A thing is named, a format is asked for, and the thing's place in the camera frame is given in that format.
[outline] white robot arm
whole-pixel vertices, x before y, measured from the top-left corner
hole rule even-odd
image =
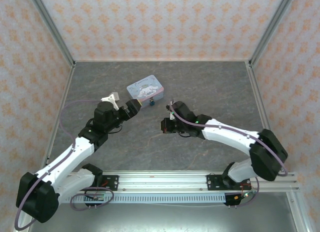
[[[22,176],[16,199],[18,213],[21,209],[39,222],[46,222],[66,198],[86,187],[101,185],[103,171],[91,164],[84,165],[72,176],[68,175],[107,141],[113,129],[134,117],[141,108],[137,99],[126,102],[126,108],[119,108],[117,100],[118,93],[102,98],[94,117],[87,122],[73,145],[37,173],[27,172]]]
[[[196,116],[181,101],[168,105],[167,109],[170,110],[170,118],[161,122],[163,133],[188,133],[192,137],[218,141],[250,157],[242,162],[233,162],[225,169],[220,182],[228,189],[235,189],[243,180],[257,176],[274,181],[281,167],[284,168],[288,154],[270,130],[246,131],[207,115]]]

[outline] patterned wallpaper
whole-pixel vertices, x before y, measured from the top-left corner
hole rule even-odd
[[[70,71],[31,0],[0,0],[0,227],[20,178],[41,166]]]
[[[75,60],[248,60],[281,0],[43,0]]]
[[[320,228],[320,0],[293,0],[254,68],[271,128]]]

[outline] purple cable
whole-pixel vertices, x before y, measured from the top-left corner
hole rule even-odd
[[[186,121],[185,119],[181,118],[181,117],[179,116],[179,114],[177,114],[177,113],[175,112],[175,110],[174,110],[174,108],[172,107],[172,104],[171,104],[171,103],[169,104],[169,107],[170,107],[171,111],[174,113],[175,117],[177,117],[177,118],[178,118],[179,120],[181,120],[183,123],[186,123],[186,124],[189,124],[189,125],[192,125],[192,126],[197,126],[197,127],[209,127],[209,128],[219,128],[219,129],[223,128],[223,129],[230,130],[230,131],[232,131],[232,132],[236,132],[236,133],[238,133],[238,134],[241,134],[241,135],[243,135],[243,136],[245,136],[245,137],[248,136],[249,138],[255,140],[255,141],[258,142],[260,145],[262,145],[262,146],[277,160],[277,162],[281,165],[281,167],[283,168],[283,170],[284,170],[285,173],[284,173],[284,174],[279,174],[279,173],[278,173],[278,176],[287,176],[287,175],[288,175],[288,170],[286,169],[286,167],[285,167],[284,163],[281,161],[281,159],[275,154],[275,152],[273,152],[273,151],[272,151],[264,142],[262,142],[260,139],[255,138],[255,137],[253,137],[253,136],[250,135],[250,134],[246,134],[246,133],[244,133],[244,132],[242,132],[242,131],[239,131],[239,130],[237,130],[237,129],[235,129],[235,128],[230,128],[230,127],[227,127],[227,126],[214,125],[214,124],[191,123],[191,122]]]
[[[112,194],[111,199],[109,199],[107,202],[104,202],[104,203],[102,203],[102,204],[99,204],[99,205],[95,206],[95,208],[99,208],[99,207],[102,207],[102,206],[107,205],[107,204],[110,203],[110,202],[114,199],[114,197],[115,197],[115,193],[114,193],[111,189],[109,189],[109,188],[105,188],[105,187],[87,187],[87,188],[84,188],[83,190],[87,190],[87,189],[102,189],[102,190],[105,190],[105,191],[109,191],[109,192],[111,192],[111,194]],[[73,201],[73,199],[74,199],[75,197],[77,197],[77,196],[88,196],[88,194],[77,193],[77,194],[75,194],[74,196],[72,196],[71,199],[70,199],[70,207],[71,207],[73,210],[76,210],[76,211],[84,211],[84,210],[90,209],[90,206],[89,206],[89,207],[84,207],[84,208],[76,208],[76,207],[74,206],[74,204],[72,203],[72,201]]]
[[[24,229],[28,228],[30,225],[32,225],[36,221],[36,219],[33,219],[27,225],[25,225],[23,227],[19,227],[19,217],[20,217],[20,214],[21,214],[21,211],[22,211],[22,207],[24,206],[24,204],[25,204],[26,200],[28,199],[29,195],[32,193],[32,191],[35,189],[35,187],[40,183],[40,181],[43,180],[43,178],[45,178],[51,171],[53,171],[55,168],[57,168],[60,164],[62,164],[64,161],[66,161],[70,157],[70,155],[72,154],[72,152],[74,151],[74,148],[76,146],[76,137],[74,137],[71,133],[67,132],[66,129],[64,128],[63,124],[62,124],[62,119],[61,118],[62,118],[62,115],[63,115],[65,109],[67,107],[69,107],[71,104],[74,104],[74,103],[85,103],[85,102],[87,102],[87,103],[96,103],[96,102],[100,102],[100,101],[101,100],[76,100],[76,101],[72,101],[72,102],[68,103],[61,110],[60,118],[59,118],[59,126],[60,126],[61,130],[72,139],[72,147],[71,147],[69,153],[62,160],[60,160],[60,162],[58,162],[55,166],[50,168],[48,170],[48,172],[44,173],[40,178],[38,178],[35,181],[35,183],[31,186],[31,188],[28,190],[28,192],[23,197],[23,199],[22,199],[22,201],[21,201],[21,203],[19,205],[18,211],[16,213],[15,220],[14,220],[14,225],[15,225],[14,228],[17,231],[21,231],[21,230],[24,230]]]

